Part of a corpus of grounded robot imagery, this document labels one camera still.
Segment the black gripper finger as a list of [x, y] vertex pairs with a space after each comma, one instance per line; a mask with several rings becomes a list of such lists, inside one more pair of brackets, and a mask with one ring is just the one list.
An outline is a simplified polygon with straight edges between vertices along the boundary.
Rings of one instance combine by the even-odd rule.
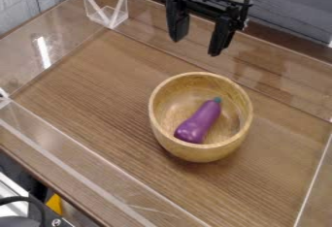
[[166, 20], [170, 38], [178, 42], [188, 30], [187, 3], [183, 0], [166, 0]]
[[223, 49], [228, 47], [228, 43], [234, 34], [235, 28], [232, 20], [228, 16], [220, 16], [215, 21], [215, 27], [210, 39], [207, 53], [211, 56], [218, 56]]

